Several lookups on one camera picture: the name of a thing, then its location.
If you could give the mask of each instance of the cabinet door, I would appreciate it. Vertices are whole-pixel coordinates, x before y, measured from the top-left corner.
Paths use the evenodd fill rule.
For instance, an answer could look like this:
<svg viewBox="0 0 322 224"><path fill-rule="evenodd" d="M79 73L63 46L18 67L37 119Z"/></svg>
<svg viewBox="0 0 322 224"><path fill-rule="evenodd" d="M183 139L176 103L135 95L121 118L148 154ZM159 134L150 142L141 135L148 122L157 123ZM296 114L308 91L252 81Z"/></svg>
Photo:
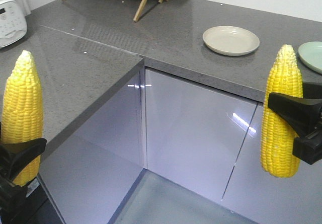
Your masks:
<svg viewBox="0 0 322 224"><path fill-rule="evenodd" d="M142 170L139 75L40 167L67 224L107 223Z"/></svg>
<svg viewBox="0 0 322 224"><path fill-rule="evenodd" d="M145 77L147 168L219 202L256 104L149 69Z"/></svg>
<svg viewBox="0 0 322 224"><path fill-rule="evenodd" d="M260 163L261 121L258 107L241 149L222 205L260 224L322 223L322 161L300 163L295 176L276 178Z"/></svg>

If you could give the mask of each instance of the corn cob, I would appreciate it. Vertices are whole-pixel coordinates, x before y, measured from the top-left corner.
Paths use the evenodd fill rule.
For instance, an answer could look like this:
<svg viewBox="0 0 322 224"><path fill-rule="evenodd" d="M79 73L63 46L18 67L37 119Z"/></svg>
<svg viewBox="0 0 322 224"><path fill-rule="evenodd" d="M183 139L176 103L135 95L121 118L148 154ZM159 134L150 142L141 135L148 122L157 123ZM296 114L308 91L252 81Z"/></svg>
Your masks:
<svg viewBox="0 0 322 224"><path fill-rule="evenodd" d="M43 106L40 80L34 58L28 51L19 56L7 79L4 93L1 143L20 143L40 138L43 130ZM38 173L40 156L28 164L14 183L25 185Z"/></svg>
<svg viewBox="0 0 322 224"><path fill-rule="evenodd" d="M262 119L261 163L265 171L276 177L292 177L299 159L292 154L296 132L280 116L267 107L271 92L303 97L302 76L291 45L283 45L269 73Z"/></svg>

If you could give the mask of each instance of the black clamp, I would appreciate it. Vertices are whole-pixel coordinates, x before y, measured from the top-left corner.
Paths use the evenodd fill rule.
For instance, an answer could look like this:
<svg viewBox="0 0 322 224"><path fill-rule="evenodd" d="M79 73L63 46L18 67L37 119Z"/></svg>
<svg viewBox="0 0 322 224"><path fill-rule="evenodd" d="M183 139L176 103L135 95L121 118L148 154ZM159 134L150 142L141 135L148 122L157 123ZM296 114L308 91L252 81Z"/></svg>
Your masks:
<svg viewBox="0 0 322 224"><path fill-rule="evenodd" d="M27 185L15 185L13 180L31 161L45 151L46 143L46 139L37 138L22 143L0 144L0 207L2 211L11 212L26 200Z"/></svg>
<svg viewBox="0 0 322 224"><path fill-rule="evenodd" d="M268 107L298 134L294 156L310 165L322 159L322 84L303 82L303 98L272 92Z"/></svg>

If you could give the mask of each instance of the beige plate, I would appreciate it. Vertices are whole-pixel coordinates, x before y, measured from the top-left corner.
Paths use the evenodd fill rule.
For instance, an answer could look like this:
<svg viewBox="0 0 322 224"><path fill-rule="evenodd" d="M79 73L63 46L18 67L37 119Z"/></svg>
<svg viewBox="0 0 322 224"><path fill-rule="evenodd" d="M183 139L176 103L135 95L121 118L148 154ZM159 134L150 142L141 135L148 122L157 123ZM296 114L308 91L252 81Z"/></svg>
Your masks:
<svg viewBox="0 0 322 224"><path fill-rule="evenodd" d="M249 54L260 45L260 40L254 33L234 26L207 29L202 37L211 50L229 56Z"/></svg>

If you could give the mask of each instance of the green plate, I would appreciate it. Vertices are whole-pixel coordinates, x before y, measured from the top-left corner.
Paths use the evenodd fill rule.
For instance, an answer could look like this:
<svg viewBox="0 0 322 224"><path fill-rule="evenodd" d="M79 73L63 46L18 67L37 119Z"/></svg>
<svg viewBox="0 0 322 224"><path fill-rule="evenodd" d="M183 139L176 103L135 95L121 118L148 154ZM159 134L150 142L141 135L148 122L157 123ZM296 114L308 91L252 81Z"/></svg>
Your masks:
<svg viewBox="0 0 322 224"><path fill-rule="evenodd" d="M307 42L298 48L302 62L322 74L322 42Z"/></svg>

